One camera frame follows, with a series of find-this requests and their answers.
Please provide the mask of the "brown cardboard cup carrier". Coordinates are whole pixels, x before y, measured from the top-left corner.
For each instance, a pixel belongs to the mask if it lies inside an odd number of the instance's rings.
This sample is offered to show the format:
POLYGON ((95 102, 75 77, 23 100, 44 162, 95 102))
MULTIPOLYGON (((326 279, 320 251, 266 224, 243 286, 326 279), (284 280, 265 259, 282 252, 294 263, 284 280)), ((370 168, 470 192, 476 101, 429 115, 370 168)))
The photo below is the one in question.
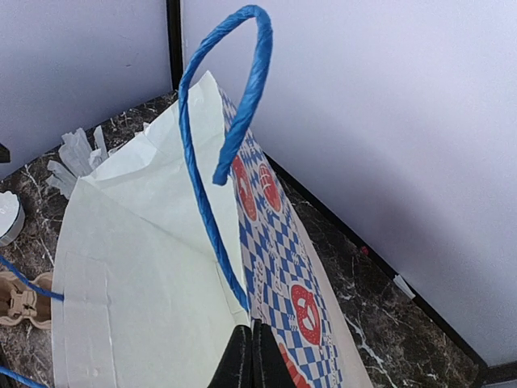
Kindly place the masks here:
POLYGON ((38 294, 14 273, 1 272, 1 325, 14 327, 28 320, 34 327, 52 327, 51 297, 38 294))

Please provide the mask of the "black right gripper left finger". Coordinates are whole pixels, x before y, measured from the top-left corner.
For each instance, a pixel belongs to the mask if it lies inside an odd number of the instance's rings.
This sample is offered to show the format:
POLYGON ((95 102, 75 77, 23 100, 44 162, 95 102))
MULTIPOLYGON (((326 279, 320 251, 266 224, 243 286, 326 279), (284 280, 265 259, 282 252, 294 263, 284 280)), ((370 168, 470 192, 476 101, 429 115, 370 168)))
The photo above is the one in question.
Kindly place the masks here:
POLYGON ((210 381, 210 388, 251 388, 253 386, 252 332, 237 325, 210 381))

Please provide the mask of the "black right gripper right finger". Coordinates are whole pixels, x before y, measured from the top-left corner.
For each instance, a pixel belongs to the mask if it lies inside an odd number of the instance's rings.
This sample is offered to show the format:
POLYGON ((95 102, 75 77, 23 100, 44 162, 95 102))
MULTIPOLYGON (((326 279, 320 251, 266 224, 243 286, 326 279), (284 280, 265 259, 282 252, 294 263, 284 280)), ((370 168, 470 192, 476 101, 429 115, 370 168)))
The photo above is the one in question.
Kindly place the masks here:
POLYGON ((271 327, 259 319, 255 319, 252 326, 252 365, 253 387, 293 387, 293 380, 271 327))

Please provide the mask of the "blue checkered paper bag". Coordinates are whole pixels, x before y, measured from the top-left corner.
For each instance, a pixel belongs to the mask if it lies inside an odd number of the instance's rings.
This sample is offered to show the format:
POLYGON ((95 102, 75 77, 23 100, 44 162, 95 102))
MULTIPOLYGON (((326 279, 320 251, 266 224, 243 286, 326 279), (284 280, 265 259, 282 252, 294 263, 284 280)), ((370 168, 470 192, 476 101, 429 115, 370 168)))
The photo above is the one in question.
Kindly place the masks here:
POLYGON ((329 279, 250 122, 271 20, 220 23, 175 103, 69 198, 52 303, 58 387, 209 387, 237 325, 271 327, 293 387, 369 387, 329 279))

